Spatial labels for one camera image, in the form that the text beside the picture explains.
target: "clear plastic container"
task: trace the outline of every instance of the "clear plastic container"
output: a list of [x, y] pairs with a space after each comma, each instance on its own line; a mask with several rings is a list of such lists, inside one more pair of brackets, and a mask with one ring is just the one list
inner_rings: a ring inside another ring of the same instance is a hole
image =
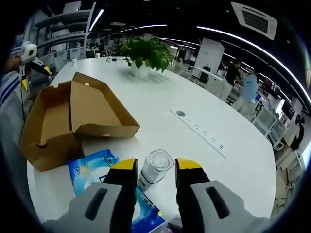
[[140, 171], [138, 186], [142, 191], [162, 180], [166, 172], [174, 165], [174, 160], [163, 149], [158, 149], [146, 156]]

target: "blue packaging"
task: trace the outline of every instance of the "blue packaging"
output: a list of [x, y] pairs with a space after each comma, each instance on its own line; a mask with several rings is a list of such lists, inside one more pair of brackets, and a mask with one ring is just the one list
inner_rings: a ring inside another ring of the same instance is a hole
[[[70, 161], [68, 168], [75, 194], [79, 195], [93, 182], [102, 182], [110, 168], [119, 161], [109, 149]], [[165, 223], [160, 216], [161, 211], [152, 204], [140, 188], [136, 188], [136, 200], [131, 232], [152, 232]]]

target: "potted plant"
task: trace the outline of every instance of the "potted plant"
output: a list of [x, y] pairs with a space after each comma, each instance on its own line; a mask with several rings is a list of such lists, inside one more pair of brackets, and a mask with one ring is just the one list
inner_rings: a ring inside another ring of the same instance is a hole
[[135, 77], [145, 78], [151, 69], [162, 70], [172, 62], [173, 56], [166, 46], [153, 38], [144, 40], [135, 38], [130, 43], [123, 43], [119, 47], [120, 55], [126, 57], [126, 61], [132, 67]]

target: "cable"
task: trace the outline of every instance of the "cable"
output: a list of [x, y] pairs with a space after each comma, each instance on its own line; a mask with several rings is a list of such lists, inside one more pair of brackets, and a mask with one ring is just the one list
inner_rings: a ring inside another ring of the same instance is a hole
[[26, 124], [26, 117], [25, 117], [25, 110], [24, 110], [24, 100], [23, 100], [23, 93], [22, 93], [22, 83], [20, 82], [20, 98], [21, 98], [21, 108], [23, 111], [23, 119], [24, 124]]

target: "air conditioning vent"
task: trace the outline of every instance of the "air conditioning vent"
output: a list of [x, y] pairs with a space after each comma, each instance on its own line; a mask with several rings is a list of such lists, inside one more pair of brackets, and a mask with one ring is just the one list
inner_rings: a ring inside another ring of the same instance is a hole
[[232, 2], [231, 5], [242, 26], [274, 40], [277, 28], [277, 20], [275, 18], [255, 8], [236, 2]]

